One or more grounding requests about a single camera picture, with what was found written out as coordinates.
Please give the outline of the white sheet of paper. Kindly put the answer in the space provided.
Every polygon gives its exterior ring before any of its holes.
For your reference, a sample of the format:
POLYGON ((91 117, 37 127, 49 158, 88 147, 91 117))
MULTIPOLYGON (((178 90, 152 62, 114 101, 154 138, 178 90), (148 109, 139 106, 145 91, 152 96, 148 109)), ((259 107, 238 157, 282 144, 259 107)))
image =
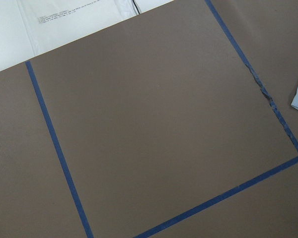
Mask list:
POLYGON ((136 16, 131 0, 19 0, 35 56, 136 16))

